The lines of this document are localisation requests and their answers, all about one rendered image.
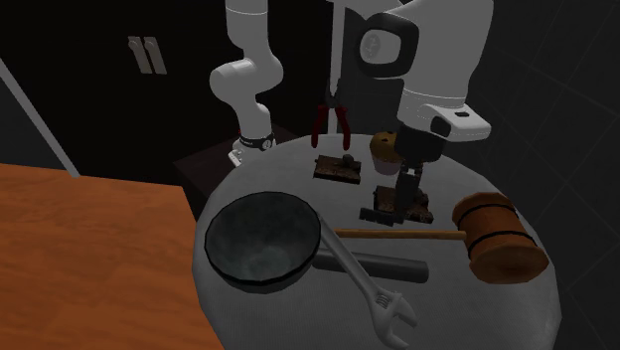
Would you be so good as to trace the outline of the silver adjustable wrench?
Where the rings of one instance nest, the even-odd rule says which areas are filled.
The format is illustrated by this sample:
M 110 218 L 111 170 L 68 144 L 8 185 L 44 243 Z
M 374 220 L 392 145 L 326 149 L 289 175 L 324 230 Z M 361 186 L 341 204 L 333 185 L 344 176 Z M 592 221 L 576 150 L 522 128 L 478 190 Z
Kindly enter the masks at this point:
M 391 350 L 407 350 L 409 345 L 393 333 L 393 320 L 398 318 L 411 328 L 418 318 L 401 293 L 380 287 L 365 271 L 354 255 L 341 242 L 323 217 L 317 218 L 321 226 L 321 240 L 340 266 L 363 294 L 378 339 Z

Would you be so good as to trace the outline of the orange wooden table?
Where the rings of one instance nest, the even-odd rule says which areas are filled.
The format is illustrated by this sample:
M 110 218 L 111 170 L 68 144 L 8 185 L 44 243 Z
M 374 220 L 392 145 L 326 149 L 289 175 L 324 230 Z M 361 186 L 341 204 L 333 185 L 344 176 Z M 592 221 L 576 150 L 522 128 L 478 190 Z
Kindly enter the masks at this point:
M 0 350 L 224 350 L 181 188 L 0 164 Z

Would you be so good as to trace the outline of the dark robot stand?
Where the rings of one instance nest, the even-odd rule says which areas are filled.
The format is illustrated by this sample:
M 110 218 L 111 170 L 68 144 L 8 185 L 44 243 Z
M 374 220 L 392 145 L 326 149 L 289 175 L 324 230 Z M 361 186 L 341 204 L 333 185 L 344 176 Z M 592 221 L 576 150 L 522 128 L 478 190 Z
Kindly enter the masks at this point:
M 180 186 L 195 220 L 198 220 L 212 192 L 234 169 L 228 154 L 237 136 L 173 163 Z

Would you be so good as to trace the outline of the wooden mallet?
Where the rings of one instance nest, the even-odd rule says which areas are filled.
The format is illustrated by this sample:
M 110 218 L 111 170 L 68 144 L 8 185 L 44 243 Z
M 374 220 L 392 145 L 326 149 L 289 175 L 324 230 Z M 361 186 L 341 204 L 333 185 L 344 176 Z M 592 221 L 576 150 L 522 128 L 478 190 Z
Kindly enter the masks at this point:
M 452 212 L 454 231 L 337 229 L 341 238 L 429 239 L 464 243 L 469 267 L 491 284 L 524 283 L 549 265 L 545 251 L 527 233 L 513 203 L 498 192 L 478 192 L 461 199 Z

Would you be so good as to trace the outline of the grey round table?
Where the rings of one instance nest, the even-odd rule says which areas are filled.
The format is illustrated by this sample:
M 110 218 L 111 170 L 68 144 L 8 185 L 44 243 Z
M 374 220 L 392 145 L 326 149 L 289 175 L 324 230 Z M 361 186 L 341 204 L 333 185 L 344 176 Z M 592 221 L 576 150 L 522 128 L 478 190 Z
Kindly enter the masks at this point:
M 359 160 L 359 184 L 314 177 L 321 155 L 343 154 L 343 138 L 324 134 L 279 144 L 259 159 L 234 169 L 211 194 L 197 222 L 193 276 L 203 312 L 225 350 L 388 350 L 377 338 L 367 303 L 342 272 L 310 268 L 294 284 L 270 294 L 246 293 L 228 285 L 212 269 L 204 250 L 213 216 L 244 195 L 280 191 L 309 203 L 335 229 L 362 229 L 359 213 L 374 201 L 378 186 L 394 178 L 375 170 L 370 138 L 356 134 L 350 153 Z M 552 350 L 561 320 L 555 271 L 520 284 L 489 284 L 470 270 L 459 241 L 347 241 L 349 250 L 424 261 L 426 283 L 385 279 L 382 287 L 400 292 L 418 325 L 397 322 L 394 331 L 408 350 Z

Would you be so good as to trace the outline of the dark frying pan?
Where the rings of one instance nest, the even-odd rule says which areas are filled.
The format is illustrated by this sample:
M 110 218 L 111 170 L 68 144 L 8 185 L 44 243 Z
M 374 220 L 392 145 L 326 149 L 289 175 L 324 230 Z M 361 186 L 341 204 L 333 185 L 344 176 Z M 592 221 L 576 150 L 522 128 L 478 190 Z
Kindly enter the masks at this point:
M 226 283 L 248 293 L 283 290 L 311 266 L 345 272 L 322 243 L 317 215 L 310 204 L 292 194 L 264 191 L 245 195 L 212 218 L 203 249 Z M 415 283 L 429 279 L 426 262 L 351 253 L 371 278 Z

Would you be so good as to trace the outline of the brown muffin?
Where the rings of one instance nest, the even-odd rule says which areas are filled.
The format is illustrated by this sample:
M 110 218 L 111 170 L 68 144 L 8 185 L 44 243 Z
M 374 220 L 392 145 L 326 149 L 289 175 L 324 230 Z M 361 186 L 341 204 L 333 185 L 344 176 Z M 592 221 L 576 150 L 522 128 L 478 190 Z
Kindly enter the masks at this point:
M 395 139 L 395 132 L 382 131 L 376 133 L 370 142 L 375 170 L 382 175 L 395 175 L 401 167 L 402 158 L 394 150 Z

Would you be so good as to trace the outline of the brown block with dark comb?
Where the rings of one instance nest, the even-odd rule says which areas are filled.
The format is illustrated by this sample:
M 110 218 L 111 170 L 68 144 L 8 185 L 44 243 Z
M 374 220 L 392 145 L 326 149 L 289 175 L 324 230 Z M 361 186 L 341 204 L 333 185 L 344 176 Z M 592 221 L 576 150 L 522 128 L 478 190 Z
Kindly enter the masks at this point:
M 433 214 L 428 210 L 428 196 L 417 189 L 412 197 L 411 204 L 404 209 L 401 216 L 396 213 L 394 200 L 395 189 L 385 186 L 378 186 L 373 193 L 374 206 L 371 209 L 361 208 L 359 219 L 374 222 L 385 226 L 402 224 L 404 221 L 412 221 L 422 224 L 432 224 Z

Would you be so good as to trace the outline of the brown block with dark knob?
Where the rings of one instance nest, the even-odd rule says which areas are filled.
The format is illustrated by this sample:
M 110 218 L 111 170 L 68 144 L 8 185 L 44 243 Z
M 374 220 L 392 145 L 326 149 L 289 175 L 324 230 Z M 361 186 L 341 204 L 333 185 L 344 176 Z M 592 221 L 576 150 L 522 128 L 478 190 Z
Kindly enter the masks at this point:
M 360 184 L 362 162 L 351 154 L 341 157 L 319 155 L 315 160 L 314 178 Z

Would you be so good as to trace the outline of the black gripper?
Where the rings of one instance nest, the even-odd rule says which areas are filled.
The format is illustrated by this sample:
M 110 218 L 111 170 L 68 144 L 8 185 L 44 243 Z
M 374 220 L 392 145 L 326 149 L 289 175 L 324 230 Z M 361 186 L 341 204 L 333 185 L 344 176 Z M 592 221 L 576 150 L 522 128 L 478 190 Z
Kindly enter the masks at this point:
M 394 151 L 403 160 L 394 191 L 394 221 L 404 222 L 406 210 L 414 199 L 422 196 L 419 188 L 423 163 L 437 161 L 446 140 L 431 132 L 411 128 L 402 123 L 396 133 Z

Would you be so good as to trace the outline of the red-handled pliers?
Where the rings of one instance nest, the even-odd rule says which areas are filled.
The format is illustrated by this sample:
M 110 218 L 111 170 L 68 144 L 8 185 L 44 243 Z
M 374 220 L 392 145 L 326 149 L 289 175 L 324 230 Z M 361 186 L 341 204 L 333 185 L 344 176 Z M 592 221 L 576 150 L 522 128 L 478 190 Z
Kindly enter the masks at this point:
M 318 115 L 313 123 L 311 146 L 313 148 L 318 146 L 319 131 L 323 122 L 328 119 L 330 110 L 335 111 L 338 124 L 343 131 L 343 149 L 349 150 L 351 146 L 351 129 L 347 120 L 348 109 L 340 104 L 338 91 L 331 93 L 330 83 L 326 85 L 324 102 L 317 107 Z

